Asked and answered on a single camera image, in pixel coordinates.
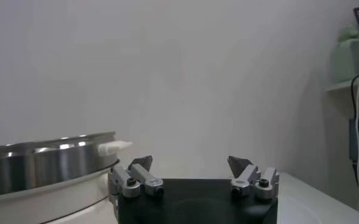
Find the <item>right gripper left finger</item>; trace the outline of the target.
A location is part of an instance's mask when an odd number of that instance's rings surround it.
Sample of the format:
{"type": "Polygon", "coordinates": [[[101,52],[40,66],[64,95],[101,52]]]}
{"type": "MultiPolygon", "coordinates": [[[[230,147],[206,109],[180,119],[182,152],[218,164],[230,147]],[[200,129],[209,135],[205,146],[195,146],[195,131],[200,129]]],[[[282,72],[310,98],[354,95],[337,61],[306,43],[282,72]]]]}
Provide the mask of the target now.
{"type": "Polygon", "coordinates": [[[163,180],[149,171],[152,166],[151,155],[135,158],[128,167],[115,164],[108,173],[108,192],[126,198],[137,198],[144,193],[152,197],[162,197],[165,193],[163,180]]]}

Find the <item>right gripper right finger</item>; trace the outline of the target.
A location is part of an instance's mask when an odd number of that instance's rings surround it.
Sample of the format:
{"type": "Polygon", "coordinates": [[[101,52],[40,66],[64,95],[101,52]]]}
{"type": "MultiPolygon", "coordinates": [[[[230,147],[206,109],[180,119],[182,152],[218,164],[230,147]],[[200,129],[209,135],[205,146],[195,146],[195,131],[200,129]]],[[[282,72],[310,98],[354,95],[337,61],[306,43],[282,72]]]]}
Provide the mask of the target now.
{"type": "Polygon", "coordinates": [[[261,173],[258,166],[251,161],[235,156],[228,156],[227,162],[233,174],[230,191],[234,198],[255,194],[260,200],[272,200],[279,194],[279,173],[273,167],[267,167],[261,173]]]}

